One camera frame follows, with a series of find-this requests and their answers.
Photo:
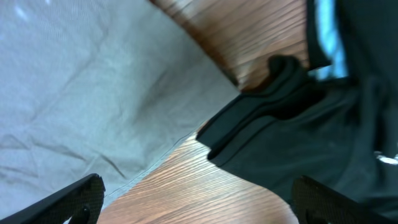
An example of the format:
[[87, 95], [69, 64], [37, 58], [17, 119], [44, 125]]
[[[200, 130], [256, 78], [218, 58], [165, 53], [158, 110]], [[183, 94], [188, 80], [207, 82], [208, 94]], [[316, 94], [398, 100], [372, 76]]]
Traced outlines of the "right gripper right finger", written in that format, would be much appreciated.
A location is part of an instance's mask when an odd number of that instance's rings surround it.
[[397, 223], [307, 176], [294, 180], [292, 208], [300, 224]]

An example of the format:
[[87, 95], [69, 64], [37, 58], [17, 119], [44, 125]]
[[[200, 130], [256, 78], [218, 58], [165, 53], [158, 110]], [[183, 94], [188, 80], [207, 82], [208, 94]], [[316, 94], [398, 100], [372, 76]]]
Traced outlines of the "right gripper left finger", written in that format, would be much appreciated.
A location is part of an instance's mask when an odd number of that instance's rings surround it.
[[90, 174], [41, 201], [1, 220], [1, 224], [96, 224], [106, 189], [98, 174]]

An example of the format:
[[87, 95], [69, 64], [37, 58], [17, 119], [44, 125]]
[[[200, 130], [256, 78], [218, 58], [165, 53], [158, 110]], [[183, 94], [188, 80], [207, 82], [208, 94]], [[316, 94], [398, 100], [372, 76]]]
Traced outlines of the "grey shorts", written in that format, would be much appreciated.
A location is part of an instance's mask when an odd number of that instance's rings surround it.
[[92, 173], [111, 204], [237, 94], [148, 1], [2, 1], [1, 216]]

